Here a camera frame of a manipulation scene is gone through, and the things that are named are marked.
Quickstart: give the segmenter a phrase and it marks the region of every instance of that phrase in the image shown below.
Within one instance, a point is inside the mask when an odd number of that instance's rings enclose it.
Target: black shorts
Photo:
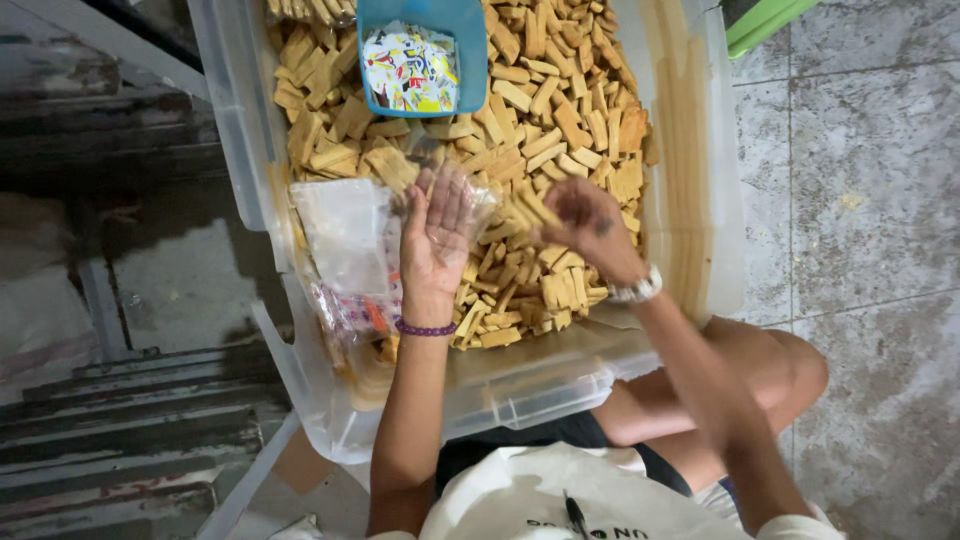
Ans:
[[[585,410],[564,418],[533,426],[526,430],[494,428],[446,441],[440,449],[437,463],[437,484],[435,496],[439,498],[446,483],[453,477],[476,465],[484,457],[498,448],[513,446],[549,446],[556,442],[565,442],[577,448],[609,448],[610,441],[600,429],[590,411]],[[647,468],[647,478],[655,480],[677,493],[692,497],[693,491],[684,477],[666,462],[665,459],[650,450],[645,444],[634,445],[643,458]]]

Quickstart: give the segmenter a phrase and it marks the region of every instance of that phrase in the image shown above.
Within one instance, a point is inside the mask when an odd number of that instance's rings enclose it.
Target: tattoo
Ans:
[[[606,236],[613,227],[613,218],[607,216],[593,226],[593,233],[597,236]]]

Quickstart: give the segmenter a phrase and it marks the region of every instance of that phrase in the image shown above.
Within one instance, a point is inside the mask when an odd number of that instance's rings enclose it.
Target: concrete floor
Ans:
[[[734,62],[738,316],[827,357],[780,441],[851,538],[960,537],[958,60],[955,1],[848,0]]]

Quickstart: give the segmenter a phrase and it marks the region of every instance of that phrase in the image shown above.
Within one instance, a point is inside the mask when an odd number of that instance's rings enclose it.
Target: green object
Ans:
[[[820,0],[760,0],[727,30],[727,54],[739,58]]]

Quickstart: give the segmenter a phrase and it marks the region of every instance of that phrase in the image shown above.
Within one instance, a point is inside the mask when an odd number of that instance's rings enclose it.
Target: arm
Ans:
[[[564,229],[543,239],[574,249],[616,285],[647,277],[620,207],[586,180],[556,184],[544,203],[564,220]],[[740,500],[744,524],[756,533],[785,514],[811,516],[787,473],[773,433],[746,384],[661,292],[631,309],[660,354],[667,377],[697,428],[727,467]]]
[[[400,244],[403,320],[415,327],[450,324],[453,296],[467,262],[469,207],[464,179],[441,169],[433,197],[424,169],[407,196],[410,216]],[[437,255],[442,253],[444,260]],[[433,500],[443,423],[446,336],[402,335],[396,371],[373,443],[369,535],[420,533]]]

